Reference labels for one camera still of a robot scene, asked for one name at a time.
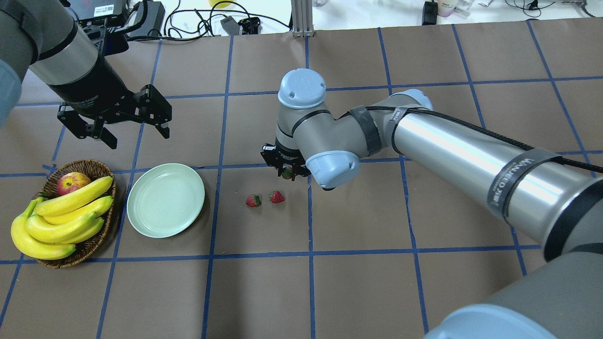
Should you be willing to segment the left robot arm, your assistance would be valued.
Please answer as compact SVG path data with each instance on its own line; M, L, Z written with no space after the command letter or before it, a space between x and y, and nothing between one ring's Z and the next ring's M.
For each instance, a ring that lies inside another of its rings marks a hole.
M1 2L1 124L21 99L24 76L32 71L63 100L57 118L77 138L115 149L118 139L107 126L125 121L152 125L169 138L170 103L152 84L129 90L105 58L110 32L101 28L100 39L90 40L67 4Z

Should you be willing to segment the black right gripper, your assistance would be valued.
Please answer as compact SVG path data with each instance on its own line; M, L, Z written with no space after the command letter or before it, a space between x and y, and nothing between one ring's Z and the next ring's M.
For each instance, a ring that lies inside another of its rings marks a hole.
M291 167L291 180L297 177L307 178L311 175L306 167L306 161L299 150L293 150L275 140L275 145L263 144L261 156L268 167L277 169L277 176L282 176L285 167Z

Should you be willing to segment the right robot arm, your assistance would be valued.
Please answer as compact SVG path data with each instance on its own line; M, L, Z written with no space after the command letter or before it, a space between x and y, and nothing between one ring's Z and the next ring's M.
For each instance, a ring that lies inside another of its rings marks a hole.
M390 147L541 245L544 266L451 313L427 339L602 337L602 178L579 172L602 168L438 113L416 89L334 118L323 77L299 68L282 78L277 97L275 141L261 155L278 175L313 176L329 191Z

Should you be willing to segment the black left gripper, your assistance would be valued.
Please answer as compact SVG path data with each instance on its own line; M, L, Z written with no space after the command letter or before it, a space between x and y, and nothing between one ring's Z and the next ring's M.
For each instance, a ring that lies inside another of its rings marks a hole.
M106 124L133 121L152 125L164 139L170 138L172 105L153 86L147 84L134 93L105 59L98 59L81 79L50 88L66 103L59 105L57 118L78 139L102 141L110 149L118 139ZM86 122L83 117L93 119Z

